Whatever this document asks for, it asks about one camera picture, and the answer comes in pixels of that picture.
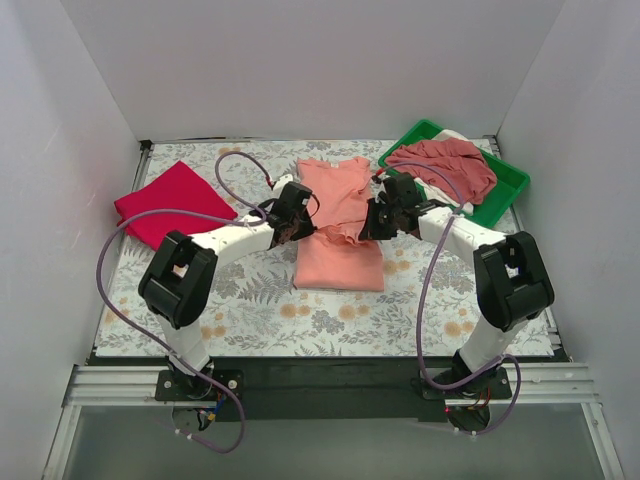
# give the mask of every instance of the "floral tablecloth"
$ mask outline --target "floral tablecloth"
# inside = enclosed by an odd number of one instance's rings
[[[178,160],[208,180],[215,180],[214,161],[228,150],[242,150],[258,158],[277,178],[297,175],[299,158],[339,162],[363,156],[377,167],[377,159],[393,141],[251,141],[238,143],[177,143],[154,146],[145,184]],[[488,140],[475,143],[487,150]],[[234,192],[256,202],[268,198],[264,177],[242,157],[230,157],[221,167]],[[241,214],[246,209],[229,197]],[[515,231],[511,211],[496,229]],[[434,245],[399,234],[383,242],[383,293],[297,290],[292,285],[295,243],[247,256],[216,272],[202,333],[212,356],[411,356],[415,355],[416,307],[421,282]],[[159,324],[137,294],[137,286],[153,251],[127,237],[111,283],[111,298],[132,319],[154,333]],[[473,330],[479,310],[471,268],[444,253],[436,266],[427,298],[423,325],[426,355],[452,355]],[[528,322],[510,351],[517,355],[551,355],[543,317]],[[96,338],[97,356],[161,356],[162,349],[103,312]]]

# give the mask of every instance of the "green basket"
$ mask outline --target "green basket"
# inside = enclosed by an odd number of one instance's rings
[[[419,142],[420,140],[431,140],[438,133],[443,130],[442,127],[431,123],[429,120],[420,120],[411,130],[409,130],[400,140],[398,140],[393,147],[385,152],[378,164],[381,167],[386,167],[385,159],[401,145],[411,145]],[[474,205],[473,215],[467,215],[469,220],[482,225],[483,227],[491,228],[502,214],[507,211],[509,206],[513,203],[520,192],[531,181],[529,175],[524,173],[511,165],[503,162],[499,158],[480,150],[482,156],[489,164],[489,168],[494,171],[496,177],[498,177],[498,184],[493,187],[487,198],[484,199],[482,205]],[[387,172],[391,175],[395,175],[398,172],[390,169]],[[418,190],[422,194],[423,198],[427,198],[424,189],[418,185]]]

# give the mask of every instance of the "purple cable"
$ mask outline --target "purple cable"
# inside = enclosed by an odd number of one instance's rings
[[[403,167],[403,166],[415,166],[415,167],[425,168],[425,169],[435,173],[440,178],[442,178],[447,183],[447,185],[449,185],[451,187],[451,189],[456,194],[456,197],[457,197],[458,203],[459,203],[458,207],[456,207],[453,210],[453,213],[451,214],[451,217],[449,218],[449,220],[447,222],[447,225],[445,226],[444,230],[442,231],[442,236],[440,237],[440,241],[438,242],[438,245],[436,246],[436,249],[433,252],[433,256],[431,257],[431,261],[429,262],[429,267],[427,268],[427,274],[424,277],[424,283],[422,284],[422,292],[420,294],[420,300],[418,301],[418,315],[417,315],[417,320],[416,320],[416,350],[418,352],[418,365],[420,366],[420,372],[422,373],[422,376],[423,376],[425,382],[427,382],[427,384],[431,388],[435,388],[437,390],[442,390],[442,391],[456,390],[456,389],[466,385],[467,383],[475,380],[476,378],[478,378],[480,375],[482,375],[486,371],[491,370],[492,368],[500,365],[502,363],[502,361],[504,360],[504,358],[509,358],[514,363],[514,365],[516,367],[516,374],[517,374],[516,390],[513,393],[513,396],[512,396],[512,399],[511,399],[511,403],[509,404],[509,407],[507,408],[507,411],[504,413],[504,415],[494,425],[492,425],[491,427],[487,427],[486,429],[482,430],[482,433],[489,433],[489,432],[495,430],[496,427],[501,425],[502,422],[504,422],[506,420],[506,418],[511,414],[511,411],[513,410],[513,407],[515,406],[516,401],[518,400],[518,395],[520,394],[520,385],[522,383],[522,376],[521,376],[521,373],[520,373],[520,366],[518,365],[517,359],[513,355],[504,354],[504,355],[499,355],[496,358],[490,360],[486,365],[484,365],[479,370],[476,370],[471,375],[463,378],[462,380],[459,380],[457,382],[449,384],[449,385],[441,385],[439,383],[436,383],[429,376],[429,374],[427,372],[427,367],[426,367],[426,365],[424,363],[424,357],[423,357],[423,354],[422,354],[422,318],[423,318],[423,313],[424,313],[424,306],[425,306],[425,303],[426,303],[426,300],[427,300],[427,292],[429,290],[429,283],[431,282],[431,277],[433,276],[433,271],[435,269],[436,262],[438,260],[438,257],[440,256],[440,253],[442,252],[442,249],[444,248],[444,244],[445,244],[445,242],[447,240],[447,235],[449,235],[449,231],[451,230],[451,227],[453,226],[453,222],[456,219],[456,215],[458,215],[460,213],[460,211],[462,210],[462,207],[463,207],[465,201],[462,198],[462,194],[460,193],[458,188],[453,184],[453,182],[449,178],[447,178],[442,172],[440,172],[437,168],[433,168],[433,167],[430,167],[428,165],[423,165],[423,164],[417,163],[417,162],[402,162],[402,163],[398,163],[398,164],[395,164],[395,165],[389,165],[387,167],[384,167],[384,168],[381,169],[381,172],[385,172],[385,171],[387,171],[389,169],[397,168],[397,167]]]
[[[233,450],[238,448],[238,446],[242,442],[242,439],[244,438],[244,432],[245,432],[245,429],[246,429],[246,417],[245,417],[244,409],[242,408],[242,403],[240,403],[240,400],[238,400],[238,397],[236,397],[234,395],[234,393],[231,390],[229,390],[225,385],[223,385],[220,382],[214,380],[213,378],[207,377],[206,375],[202,374],[201,372],[199,372],[198,370],[193,368],[191,365],[189,365],[189,363],[187,363],[182,358],[180,358],[177,355],[177,352],[175,350],[173,350],[173,348],[171,348],[171,346],[169,344],[167,344],[164,340],[162,340],[157,335],[151,333],[146,328],[138,325],[137,323],[135,323],[134,321],[129,319],[129,317],[127,317],[124,313],[122,313],[118,309],[118,307],[116,307],[113,304],[113,302],[111,302],[111,300],[109,300],[109,296],[107,295],[107,292],[105,291],[104,283],[102,281],[102,268],[103,268],[103,265],[104,265],[105,256],[107,254],[107,251],[109,250],[109,247],[111,246],[111,243],[113,243],[113,240],[128,225],[130,225],[132,222],[135,222],[136,220],[138,220],[140,218],[148,217],[148,216],[151,216],[151,215],[159,215],[159,214],[166,214],[166,213],[177,213],[177,214],[182,214],[182,215],[188,215],[188,216],[191,216],[191,217],[197,217],[197,218],[204,218],[204,219],[207,219],[207,220],[213,220],[213,221],[216,221],[216,222],[219,222],[219,223],[224,223],[224,224],[227,224],[227,225],[257,226],[257,225],[263,224],[266,221],[266,218],[267,218],[266,212],[264,210],[262,210],[261,208],[259,208],[257,205],[253,205],[252,203],[249,203],[246,200],[244,200],[244,199],[240,198],[239,196],[237,196],[236,194],[234,194],[231,191],[231,189],[227,186],[227,184],[220,177],[220,171],[219,171],[220,170],[220,162],[221,162],[221,160],[223,158],[228,157],[229,155],[242,155],[243,157],[246,157],[249,160],[251,160],[254,164],[256,164],[264,172],[268,183],[270,182],[269,174],[268,174],[267,170],[255,158],[253,158],[251,155],[249,155],[247,153],[244,153],[244,152],[231,151],[231,152],[224,153],[223,155],[221,155],[218,158],[218,160],[216,160],[216,164],[215,164],[216,178],[218,179],[218,182],[220,183],[220,186],[229,195],[231,195],[233,198],[238,200],[240,203],[248,206],[249,208],[257,210],[257,212],[262,217],[261,220],[256,221],[256,222],[247,222],[245,224],[244,222],[239,222],[237,220],[227,220],[226,218],[214,217],[212,215],[205,215],[203,213],[189,212],[187,210],[178,210],[178,209],[173,209],[173,208],[161,208],[161,209],[157,209],[157,210],[149,210],[147,212],[142,212],[142,213],[139,213],[138,215],[134,215],[133,217],[125,220],[124,222],[122,222],[118,226],[118,228],[116,228],[113,231],[113,233],[111,233],[111,235],[109,235],[109,238],[107,238],[107,241],[104,243],[104,245],[102,247],[102,250],[100,251],[100,255],[98,256],[98,263],[97,263],[97,266],[96,266],[96,285],[98,287],[98,293],[100,294],[100,297],[102,297],[102,300],[104,301],[105,305],[107,307],[109,307],[109,309],[113,313],[115,313],[118,316],[118,318],[120,318],[123,322],[125,322],[131,328],[137,330],[138,332],[142,333],[143,335],[146,335],[151,340],[156,342],[158,345],[160,345],[162,348],[164,348],[169,353],[169,355],[173,356],[176,360],[178,360],[187,370],[189,370],[191,373],[193,373],[198,378],[200,378],[200,379],[204,380],[205,382],[211,384],[213,387],[215,387],[215,388],[221,390],[222,392],[224,392],[225,395],[227,397],[231,398],[231,400],[233,400],[233,402],[236,404],[236,407],[238,408],[238,413],[240,415],[240,433],[238,434],[238,438],[236,439],[236,441],[230,447],[226,447],[226,448],[218,447],[217,445],[209,442],[208,440],[205,440],[204,438],[201,438],[201,437],[198,437],[197,435],[193,435],[193,434],[191,434],[189,432],[185,432],[183,430],[177,429],[180,433],[186,435],[187,438],[195,440],[196,442],[198,442],[198,443],[200,443],[200,444],[202,444],[202,445],[204,445],[204,446],[206,446],[206,447],[210,448],[211,450],[213,450],[215,452],[218,452],[218,453],[230,453],[230,452],[232,452]]]

